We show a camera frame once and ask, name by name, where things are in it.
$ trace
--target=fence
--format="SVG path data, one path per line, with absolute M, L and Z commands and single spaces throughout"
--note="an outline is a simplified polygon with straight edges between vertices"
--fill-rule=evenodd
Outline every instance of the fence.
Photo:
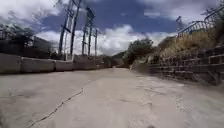
M 177 41 L 181 38 L 191 38 L 192 35 L 197 32 L 197 36 L 206 33 L 210 38 L 214 37 L 215 29 L 218 27 L 218 22 L 224 21 L 224 7 L 220 7 L 213 11 L 204 21 L 194 21 L 188 27 L 178 32 Z

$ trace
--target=road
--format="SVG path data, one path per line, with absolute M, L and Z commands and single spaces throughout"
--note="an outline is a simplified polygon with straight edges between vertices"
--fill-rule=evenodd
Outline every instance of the road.
M 0 128 L 223 126 L 223 86 L 128 69 L 0 76 Z

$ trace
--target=utility pole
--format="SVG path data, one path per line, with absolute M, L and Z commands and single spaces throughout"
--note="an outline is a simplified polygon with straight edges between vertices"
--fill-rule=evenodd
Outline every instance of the utility pole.
M 97 36 L 98 36 L 98 31 L 96 29 L 96 33 L 95 33 L 95 59 L 97 57 Z
M 86 24 L 85 24 L 85 27 L 83 29 L 83 39 L 82 39 L 82 55 L 85 54 L 85 45 L 86 45 L 86 32 L 87 32 L 87 21 L 86 21 Z
M 90 56 L 90 47 L 91 47 L 91 37 L 92 37 L 92 27 L 93 23 L 90 23 L 90 29 L 89 29 L 89 43 L 88 43 L 88 56 Z
M 85 54 L 85 45 L 86 43 L 86 34 L 87 34 L 87 28 L 89 28 L 89 41 L 88 41 L 88 56 L 90 56 L 90 47 L 91 47 L 91 37 L 92 37 L 92 27 L 93 27 L 93 19 L 95 18 L 95 15 L 93 13 L 93 11 L 87 7 L 87 14 L 86 14 L 86 23 L 85 23 L 85 27 L 83 30 L 83 41 L 82 41 L 82 55 Z
M 177 25 L 178 25 L 178 29 L 177 31 L 180 31 L 184 28 L 184 24 L 183 24 L 183 21 L 182 21 L 182 17 L 179 16 L 177 19 L 176 19 L 176 22 L 177 22 Z
M 61 35 L 60 35 L 59 49 L 58 49 L 59 55 L 62 55 L 62 47 L 63 47 L 65 31 L 71 32 L 70 28 L 67 28 L 67 26 L 68 26 L 69 18 L 73 18 L 73 16 L 74 16 L 74 13 L 72 10 L 73 6 L 74 6 L 73 0 L 70 0 L 69 4 L 68 4 L 68 8 L 66 9 L 65 21 L 64 21 L 64 24 L 62 25 L 62 30 L 61 30 Z
M 77 11 L 76 15 L 74 17 L 74 22 L 73 22 L 73 28 L 72 28 L 72 33 L 71 33 L 71 46 L 70 46 L 70 55 L 72 56 L 73 54 L 73 46 L 74 46 L 74 38 L 75 38 L 75 29 L 76 29 L 76 24 L 79 16 L 79 9 L 81 5 L 82 0 L 79 0 L 78 6 L 77 6 Z

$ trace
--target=tree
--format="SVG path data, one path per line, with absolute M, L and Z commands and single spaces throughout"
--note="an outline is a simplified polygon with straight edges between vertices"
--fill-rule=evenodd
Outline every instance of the tree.
M 23 28 L 18 25 L 3 25 L 0 27 L 3 31 L 7 32 L 9 37 L 9 43 L 18 45 L 20 50 L 24 50 L 25 47 L 30 45 L 32 41 L 31 37 L 34 35 L 34 32 L 30 28 Z
M 153 41 L 148 38 L 132 42 L 123 56 L 125 64 L 130 65 L 138 57 L 142 57 L 153 52 L 154 48 L 152 47 L 152 44 Z

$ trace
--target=bush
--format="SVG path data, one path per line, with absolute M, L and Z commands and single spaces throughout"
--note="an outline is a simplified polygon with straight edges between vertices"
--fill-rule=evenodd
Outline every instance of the bush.
M 131 43 L 123 56 L 125 65 L 131 65 L 135 59 L 153 52 L 152 44 L 152 40 L 148 38 Z

